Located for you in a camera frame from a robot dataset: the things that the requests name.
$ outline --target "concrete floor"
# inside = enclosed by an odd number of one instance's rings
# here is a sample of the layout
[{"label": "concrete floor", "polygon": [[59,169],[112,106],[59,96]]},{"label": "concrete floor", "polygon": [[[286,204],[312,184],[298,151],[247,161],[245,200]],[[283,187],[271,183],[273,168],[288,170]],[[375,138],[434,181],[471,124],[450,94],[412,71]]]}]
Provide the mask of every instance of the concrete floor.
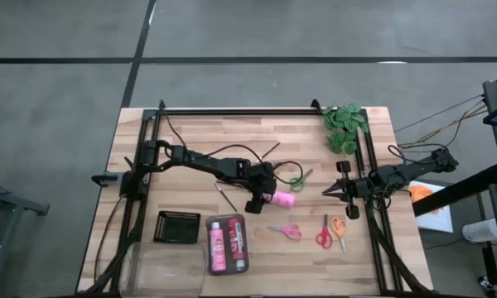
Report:
[{"label": "concrete floor", "polygon": [[[0,57],[131,57],[147,0],[0,0]],[[144,56],[494,56],[497,0],[158,1]],[[0,297],[74,291],[130,65],[0,65],[0,184],[47,201],[17,234]],[[131,107],[389,106],[395,129],[481,93],[497,64],[143,65]],[[415,140],[473,103],[401,131]],[[454,129],[434,142],[449,142]],[[455,182],[497,162],[491,129],[464,122],[451,152]],[[478,220],[476,202],[452,209],[456,229]],[[424,246],[460,234],[422,232]],[[449,256],[449,262],[441,257]],[[427,251],[437,290],[482,296],[480,249]]]}]

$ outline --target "red scissors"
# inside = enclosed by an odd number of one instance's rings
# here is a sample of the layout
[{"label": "red scissors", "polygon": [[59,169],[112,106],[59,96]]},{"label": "red scissors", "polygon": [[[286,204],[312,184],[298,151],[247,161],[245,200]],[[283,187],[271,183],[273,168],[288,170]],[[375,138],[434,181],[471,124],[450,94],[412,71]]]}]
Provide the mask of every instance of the red scissors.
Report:
[{"label": "red scissors", "polygon": [[324,249],[330,248],[333,243],[333,238],[328,231],[328,214],[324,214],[324,225],[322,226],[322,231],[316,235],[316,242],[319,243]]}]

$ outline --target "scissor handle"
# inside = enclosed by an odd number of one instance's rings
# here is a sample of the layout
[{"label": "scissor handle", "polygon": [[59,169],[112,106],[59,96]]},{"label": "scissor handle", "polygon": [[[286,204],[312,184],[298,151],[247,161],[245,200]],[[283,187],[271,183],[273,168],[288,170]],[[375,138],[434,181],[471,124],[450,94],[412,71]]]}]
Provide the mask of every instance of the scissor handle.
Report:
[{"label": "scissor handle", "polygon": [[342,219],[334,217],[330,221],[331,229],[337,234],[337,236],[342,237],[345,235],[346,231],[346,222]]},{"label": "scissor handle", "polygon": [[316,242],[320,244],[323,248],[330,248],[333,243],[333,238],[328,232],[328,228],[323,228],[322,232],[316,235]]},{"label": "scissor handle", "polygon": [[282,232],[286,234],[286,236],[291,240],[300,240],[302,237],[302,233],[300,232],[300,228],[297,225],[292,224],[288,227],[283,227]]},{"label": "scissor handle", "polygon": [[304,182],[300,181],[298,178],[292,178],[291,183],[292,192],[298,192],[304,188]]},{"label": "scissor handle", "polygon": [[283,233],[285,233],[285,235],[291,240],[298,241],[300,240],[300,238],[302,238],[302,233],[300,233],[300,230],[297,229],[293,229],[287,232],[283,231]]}]

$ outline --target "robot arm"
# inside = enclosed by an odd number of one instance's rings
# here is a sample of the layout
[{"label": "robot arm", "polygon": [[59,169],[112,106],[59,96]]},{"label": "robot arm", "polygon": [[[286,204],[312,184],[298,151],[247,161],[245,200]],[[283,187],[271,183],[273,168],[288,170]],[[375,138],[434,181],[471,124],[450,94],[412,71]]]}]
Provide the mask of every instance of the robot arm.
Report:
[{"label": "robot arm", "polygon": [[[336,165],[342,178],[324,190],[322,195],[337,197],[348,202],[346,214],[350,219],[357,219],[359,211],[353,203],[353,198],[363,198],[364,200],[372,197],[388,198],[396,190],[402,189],[421,175],[429,172],[454,171],[458,166],[458,161],[453,158],[447,148],[440,148],[420,161],[408,165],[380,166],[377,170],[371,171],[367,177],[355,180],[350,180],[348,177],[348,173],[350,173],[349,161],[339,161]],[[334,193],[336,190],[342,190],[342,193]]]},{"label": "robot arm", "polygon": [[146,174],[167,171],[173,166],[185,166],[198,171],[204,171],[223,182],[243,186],[253,195],[253,198],[245,205],[245,211],[250,213],[261,213],[263,204],[265,203],[262,195],[274,195],[276,191],[274,168],[270,162],[265,161],[251,165],[251,162],[244,158],[217,159],[210,155],[188,150],[184,146],[171,145],[163,140],[154,141],[152,146],[155,147],[155,150],[164,148],[169,160],[158,166],[134,166],[127,160],[131,166],[131,170],[125,172],[123,175],[120,196],[136,194],[140,186],[140,181],[142,181]]}]

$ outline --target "green plant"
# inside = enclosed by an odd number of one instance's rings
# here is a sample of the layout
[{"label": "green plant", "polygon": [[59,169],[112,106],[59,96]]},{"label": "green plant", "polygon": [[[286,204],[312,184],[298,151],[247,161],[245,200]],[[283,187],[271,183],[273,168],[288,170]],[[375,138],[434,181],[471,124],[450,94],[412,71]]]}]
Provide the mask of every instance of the green plant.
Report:
[{"label": "green plant", "polygon": [[359,114],[361,106],[351,103],[347,106],[338,107],[328,106],[324,109],[324,127],[331,133],[327,137],[330,150],[335,154],[354,154],[357,150],[355,138],[357,128],[363,132],[369,132],[368,123],[363,116]]}]

